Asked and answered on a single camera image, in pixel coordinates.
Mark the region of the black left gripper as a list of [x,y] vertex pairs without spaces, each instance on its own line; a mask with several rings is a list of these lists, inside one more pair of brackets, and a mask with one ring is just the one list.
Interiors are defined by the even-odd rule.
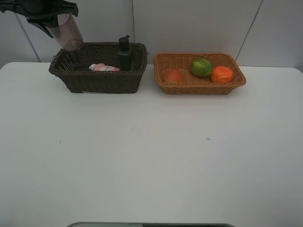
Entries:
[[[39,28],[50,38],[53,36],[46,27],[58,27],[58,15],[72,14],[77,17],[79,13],[76,3],[65,0],[1,0],[0,11],[11,11],[27,17],[29,24]],[[45,24],[35,20],[42,18],[46,18]]]

